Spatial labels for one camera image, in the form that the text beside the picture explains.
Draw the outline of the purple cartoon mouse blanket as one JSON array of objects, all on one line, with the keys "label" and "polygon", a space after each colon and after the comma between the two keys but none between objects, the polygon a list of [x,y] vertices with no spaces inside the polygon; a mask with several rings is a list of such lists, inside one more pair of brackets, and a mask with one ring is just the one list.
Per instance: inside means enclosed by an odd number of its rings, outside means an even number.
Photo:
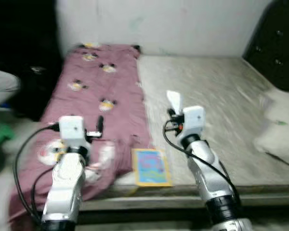
[{"label": "purple cartoon mouse blanket", "polygon": [[[86,167],[83,200],[102,194],[117,178],[132,171],[132,148],[149,148],[144,94],[138,77],[140,55],[132,45],[100,45],[75,48],[65,65],[41,117],[42,126],[62,116],[82,116],[87,130],[97,130],[98,117],[104,117],[103,137],[92,141],[90,165]],[[59,133],[44,130],[21,154],[19,182],[26,202],[35,179],[54,165],[57,148],[65,147]],[[8,209],[12,231],[34,231],[34,223],[13,189]]]}]

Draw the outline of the blue yellow children's board book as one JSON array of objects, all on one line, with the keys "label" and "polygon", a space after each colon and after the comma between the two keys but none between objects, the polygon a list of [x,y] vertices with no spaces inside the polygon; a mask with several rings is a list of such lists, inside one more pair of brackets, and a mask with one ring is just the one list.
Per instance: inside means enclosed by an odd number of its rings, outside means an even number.
[{"label": "blue yellow children's board book", "polygon": [[169,163],[163,152],[154,148],[133,148],[132,171],[139,187],[171,187]]}]

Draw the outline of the white quilted dotted mattress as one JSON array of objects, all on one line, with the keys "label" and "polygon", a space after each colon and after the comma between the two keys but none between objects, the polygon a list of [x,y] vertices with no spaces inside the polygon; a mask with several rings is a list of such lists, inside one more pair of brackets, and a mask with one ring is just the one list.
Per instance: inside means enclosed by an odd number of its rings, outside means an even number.
[{"label": "white quilted dotted mattress", "polygon": [[138,187],[127,174],[82,211],[120,209],[202,208],[197,184],[186,157],[164,140],[168,118],[167,90],[182,95],[184,106],[206,110],[204,138],[239,189],[244,206],[289,206],[289,166],[255,150],[254,138],[264,127],[261,98],[270,83],[240,58],[143,55],[139,77],[152,144],[167,157],[171,187]]}]

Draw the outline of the black bag with white logo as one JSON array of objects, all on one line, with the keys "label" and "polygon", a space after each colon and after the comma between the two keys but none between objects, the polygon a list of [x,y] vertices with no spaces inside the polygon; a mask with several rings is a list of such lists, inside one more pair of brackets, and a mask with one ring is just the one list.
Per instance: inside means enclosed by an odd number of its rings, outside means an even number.
[{"label": "black bag with white logo", "polygon": [[18,116],[39,121],[62,70],[56,0],[0,0],[0,70],[19,79],[8,100]]}]

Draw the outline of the person's leg in grey trousers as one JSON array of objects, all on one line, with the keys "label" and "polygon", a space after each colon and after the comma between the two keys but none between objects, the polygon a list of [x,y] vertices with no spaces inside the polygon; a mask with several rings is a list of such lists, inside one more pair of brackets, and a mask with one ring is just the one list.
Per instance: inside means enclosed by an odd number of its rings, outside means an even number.
[{"label": "person's leg in grey trousers", "polygon": [[20,89],[17,76],[0,71],[0,105],[7,102]]}]

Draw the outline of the dark tufted headboard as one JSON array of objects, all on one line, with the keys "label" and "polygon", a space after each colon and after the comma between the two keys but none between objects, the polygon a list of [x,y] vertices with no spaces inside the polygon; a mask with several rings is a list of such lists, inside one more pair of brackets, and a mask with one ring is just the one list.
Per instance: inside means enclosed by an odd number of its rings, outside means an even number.
[{"label": "dark tufted headboard", "polygon": [[276,88],[289,92],[289,0],[268,4],[243,58]]}]

